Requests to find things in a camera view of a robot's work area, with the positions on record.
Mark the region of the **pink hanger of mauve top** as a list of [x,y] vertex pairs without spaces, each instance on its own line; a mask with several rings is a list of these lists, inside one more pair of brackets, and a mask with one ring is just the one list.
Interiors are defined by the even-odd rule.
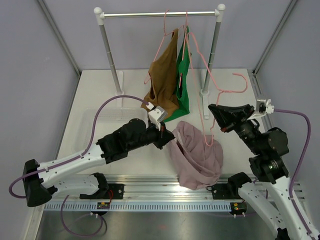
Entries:
[[[209,80],[212,80],[213,84],[215,85],[216,89],[218,90],[218,94],[217,94],[217,97],[216,97],[216,104],[218,105],[219,104],[219,100],[220,100],[220,96],[221,94],[243,94],[244,92],[247,91],[248,89],[248,79],[243,75],[243,74],[240,74],[240,73],[236,73],[236,72],[233,72],[232,74],[234,76],[239,76],[241,78],[244,79],[245,81],[245,88],[243,90],[228,90],[228,89],[222,89],[220,88],[217,83],[216,83],[216,80],[215,78],[213,77],[212,75],[212,71],[210,70],[210,68],[208,67],[208,64],[203,56],[203,54],[200,52],[199,50],[199,47],[198,47],[198,42],[197,42],[197,39],[194,35],[193,32],[189,32],[186,34],[186,37],[185,37],[185,43],[187,45],[187,49],[188,49],[188,56],[189,56],[189,60],[190,60],[190,67],[191,67],[191,72],[192,72],[192,79],[193,79],[193,82],[194,82],[194,87],[197,89],[197,85],[196,85],[196,74],[195,74],[195,70],[194,70],[194,67],[193,67],[193,59],[192,59],[192,56],[191,56],[191,52],[190,52],[190,43],[189,43],[189,36],[192,37],[193,39],[193,42],[195,44],[195,47],[196,47],[196,52],[200,55],[203,63],[205,64],[205,67],[206,67],[206,70],[208,71],[208,74],[209,74]],[[201,107],[200,107],[200,98],[197,96],[196,97],[196,100],[197,100],[197,106],[198,106],[198,112],[199,112],[199,117],[200,117],[200,121],[201,121],[201,126],[202,126],[202,133],[204,135],[204,142],[205,144],[208,146],[208,147],[211,147],[214,143],[214,133],[213,133],[213,129],[215,127],[215,124],[216,124],[216,119],[213,118],[213,122],[212,122],[212,126],[210,127],[210,133],[211,133],[211,142],[209,144],[208,140],[207,140],[207,135],[205,134],[205,124],[204,124],[204,119],[205,117],[203,116],[204,113],[205,113],[205,110],[201,110]]]

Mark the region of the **mauve pink tank top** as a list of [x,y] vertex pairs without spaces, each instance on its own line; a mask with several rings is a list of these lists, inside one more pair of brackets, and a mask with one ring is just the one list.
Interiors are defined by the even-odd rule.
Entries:
[[213,186],[222,174],[224,153],[216,141],[205,142],[205,136],[195,126],[180,121],[172,131],[175,139],[167,145],[179,185],[190,190]]

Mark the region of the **brown tank top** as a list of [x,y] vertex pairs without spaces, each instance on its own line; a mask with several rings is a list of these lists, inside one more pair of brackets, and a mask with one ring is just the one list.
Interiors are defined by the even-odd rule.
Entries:
[[178,36],[179,30],[176,28],[171,34],[171,40],[166,49],[151,63],[148,70],[151,86],[144,101],[162,107],[167,112],[165,120],[168,120],[179,108],[176,95]]

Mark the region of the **pink hanger of green top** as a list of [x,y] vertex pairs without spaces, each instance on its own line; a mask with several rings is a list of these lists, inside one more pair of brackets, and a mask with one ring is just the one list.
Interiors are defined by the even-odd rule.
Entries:
[[[181,62],[184,61],[185,57],[185,45],[186,45],[186,38],[187,38],[187,28],[188,28],[188,11],[186,11],[185,14],[185,25],[184,25],[184,34],[183,34],[183,45],[182,45],[182,57],[181,57]],[[182,85],[182,73],[180,72],[179,76],[179,82],[178,82],[178,87],[180,88]]]

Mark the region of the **green tank top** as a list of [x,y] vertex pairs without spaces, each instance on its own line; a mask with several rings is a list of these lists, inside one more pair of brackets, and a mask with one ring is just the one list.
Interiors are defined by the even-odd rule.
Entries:
[[[189,26],[187,26],[187,32],[189,33],[190,29]],[[175,90],[175,96],[177,97],[178,101],[178,109],[176,109],[171,116],[166,118],[164,121],[169,122],[172,120],[175,120],[177,118],[180,118],[182,116],[188,115],[190,113],[189,109],[189,95],[187,90],[187,75],[189,71],[190,66],[190,59],[188,56],[188,48],[187,44],[185,43],[185,52],[184,52],[184,60],[182,61],[182,54],[183,54],[183,43],[181,45],[177,61],[176,61],[176,90]],[[182,81],[181,81],[181,87],[179,88],[179,79],[180,79],[180,73],[182,73]]]

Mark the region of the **pink hanger of brown top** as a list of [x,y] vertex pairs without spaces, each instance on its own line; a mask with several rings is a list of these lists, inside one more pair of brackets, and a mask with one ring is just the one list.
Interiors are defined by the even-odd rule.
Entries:
[[[167,32],[167,31],[166,31],[166,17],[167,17],[167,13],[168,13],[169,11],[170,11],[170,10],[167,9],[167,10],[165,11],[165,13],[164,13],[164,17],[163,17],[163,37],[162,37],[162,40],[161,40],[161,42],[160,42],[160,44],[159,44],[159,46],[158,46],[157,52],[156,52],[156,54],[155,54],[155,56],[154,56],[154,59],[153,59],[152,63],[154,63],[154,62],[157,60],[158,55],[159,55],[159,52],[160,52],[160,50],[161,50],[161,48],[162,48],[162,45],[163,45],[163,43],[164,43],[165,38],[166,38],[167,36],[172,35],[173,32],[174,32],[174,31],[171,31],[171,32]],[[151,76],[150,76],[150,73],[148,72],[147,75],[146,75],[146,77],[145,77],[145,79],[144,79],[144,81],[143,81],[143,84],[146,85],[150,80],[151,80]]]

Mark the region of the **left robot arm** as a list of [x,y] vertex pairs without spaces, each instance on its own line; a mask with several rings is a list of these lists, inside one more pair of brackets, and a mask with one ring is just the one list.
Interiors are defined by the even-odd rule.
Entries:
[[77,195],[81,199],[109,197],[109,185],[104,174],[95,172],[82,180],[76,180],[75,174],[124,159],[130,151],[150,144],[162,149],[174,138],[164,122],[157,127],[134,118],[91,144],[84,152],[51,162],[28,160],[24,164],[22,180],[27,206],[37,207],[65,195]]

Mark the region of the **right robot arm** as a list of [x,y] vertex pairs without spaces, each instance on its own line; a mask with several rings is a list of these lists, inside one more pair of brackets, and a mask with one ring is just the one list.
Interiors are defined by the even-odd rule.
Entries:
[[208,109],[223,133],[234,131],[254,154],[250,168],[274,203],[270,203],[244,172],[228,178],[227,193],[241,198],[267,224],[276,240],[318,240],[320,232],[308,218],[294,192],[295,177],[289,172],[282,157],[289,153],[287,134],[278,127],[260,132],[258,118],[277,109],[269,99],[257,100],[257,106],[223,106],[210,104]]

